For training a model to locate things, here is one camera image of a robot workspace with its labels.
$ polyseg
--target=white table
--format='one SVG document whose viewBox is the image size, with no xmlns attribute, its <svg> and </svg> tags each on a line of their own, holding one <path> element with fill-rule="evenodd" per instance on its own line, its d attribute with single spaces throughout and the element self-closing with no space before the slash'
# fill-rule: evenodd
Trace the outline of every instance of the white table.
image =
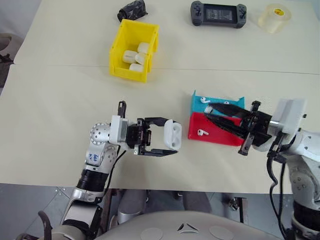
<svg viewBox="0 0 320 240">
<path fill-rule="evenodd" d="M 108 75 L 107 67 L 12 65 L 0 96 L 0 182 L 74 186 L 83 167 L 89 130 L 127 102 L 127 118 L 173 118 L 183 126 L 178 154 L 157 158 L 127 153 L 112 187 L 233 193 L 267 193 L 266 153 L 188 140 L 191 96 L 262 102 L 272 114 L 279 98 L 306 98 L 302 127 L 319 131 L 320 81 L 315 74 L 225 70 L 153 69 L 148 83 Z M 163 147 L 152 128 L 153 147 Z M 289 193 L 286 176 L 284 191 Z"/>
<path fill-rule="evenodd" d="M 108 66 L 118 31 L 117 13 L 129 0 L 43 0 L 15 64 Z M 207 0 L 237 5 L 239 0 Z M 240 70 L 319 74 L 319 21 L 311 2 L 277 0 L 292 13 L 278 34 L 257 26 L 272 0 L 242 0 L 247 23 L 241 29 L 194 26 L 192 0 L 147 0 L 138 21 L 158 24 L 153 69 Z"/>
</svg>

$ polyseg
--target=game controller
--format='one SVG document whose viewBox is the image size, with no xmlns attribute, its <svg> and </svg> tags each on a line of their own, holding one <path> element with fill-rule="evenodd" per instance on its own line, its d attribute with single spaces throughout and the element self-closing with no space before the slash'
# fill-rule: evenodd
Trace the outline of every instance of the game controller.
<svg viewBox="0 0 320 240">
<path fill-rule="evenodd" d="M 243 4 L 231 6 L 194 1 L 191 3 L 190 13 L 195 26 L 213 25 L 240 29 L 247 20 L 247 7 Z"/>
</svg>

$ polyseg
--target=gray floor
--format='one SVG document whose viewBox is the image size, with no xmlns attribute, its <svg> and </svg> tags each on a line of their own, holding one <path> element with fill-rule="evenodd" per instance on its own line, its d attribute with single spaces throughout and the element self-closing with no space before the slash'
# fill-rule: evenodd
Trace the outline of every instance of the gray floor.
<svg viewBox="0 0 320 240">
<path fill-rule="evenodd" d="M 38 211 L 43 210 L 50 218 L 52 226 L 60 223 L 67 206 L 71 187 L 28 186 L 0 183 L 0 233 L 2 240 L 13 240 L 20 233 L 34 236 L 43 235 L 43 226 Z M 280 237 L 277 219 L 267 194 L 233 194 L 208 192 L 212 211 L 215 215 L 239 221 L 239 212 L 232 211 L 225 199 L 248 198 L 249 225 Z M 119 198 L 113 197 L 111 212 L 117 212 Z M 165 210 L 183 210 L 181 200 L 175 200 L 170 191 L 151 191 L 147 212 Z M 290 226 L 292 214 L 292 196 L 285 195 L 282 220 Z"/>
</svg>

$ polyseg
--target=table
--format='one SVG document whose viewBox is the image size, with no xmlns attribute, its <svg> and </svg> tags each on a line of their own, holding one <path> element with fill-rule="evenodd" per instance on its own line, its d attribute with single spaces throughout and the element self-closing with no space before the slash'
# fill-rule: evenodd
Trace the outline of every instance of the table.
<svg viewBox="0 0 320 240">
<path fill-rule="evenodd" d="M 0 182 L 74 186 L 91 126 L 110 121 L 118 102 L 125 100 L 131 120 L 180 122 L 182 147 L 162 158 L 126 153 L 115 168 L 113 188 L 267 193 L 266 153 L 251 149 L 244 157 L 238 147 L 187 139 L 194 89 L 199 95 L 234 100 L 245 94 L 247 108 L 259 100 L 261 111 L 271 114 L 280 98 L 306 98 L 302 127 L 320 130 L 316 74 L 153 69 L 143 84 L 112 77 L 108 67 L 12 65 L 0 96 Z M 161 128 L 152 128 L 151 144 L 163 147 Z M 290 193 L 288 175 L 284 179 L 284 192 Z"/>
<path fill-rule="evenodd" d="M 109 49 L 119 27 L 117 13 L 128 2 L 43 0 L 14 63 L 108 66 Z M 241 29 L 192 25 L 191 2 L 146 1 L 149 14 L 138 21 L 159 25 L 153 69 L 319 74 L 320 27 L 311 2 L 278 0 L 292 13 L 290 23 L 279 34 L 257 26 L 271 0 L 242 0 L 247 6 L 247 23 Z M 226 4 L 225 0 L 203 2 Z"/>
</svg>

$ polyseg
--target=clear tape roll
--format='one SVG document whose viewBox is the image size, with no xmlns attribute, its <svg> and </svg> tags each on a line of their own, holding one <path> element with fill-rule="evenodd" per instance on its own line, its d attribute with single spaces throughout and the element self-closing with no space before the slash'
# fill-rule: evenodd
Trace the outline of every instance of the clear tape roll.
<svg viewBox="0 0 320 240">
<path fill-rule="evenodd" d="M 258 20 L 258 25 L 264 31 L 275 34 L 282 30 L 282 28 L 291 19 L 291 12 L 285 6 L 274 3 L 266 7 Z"/>
</svg>

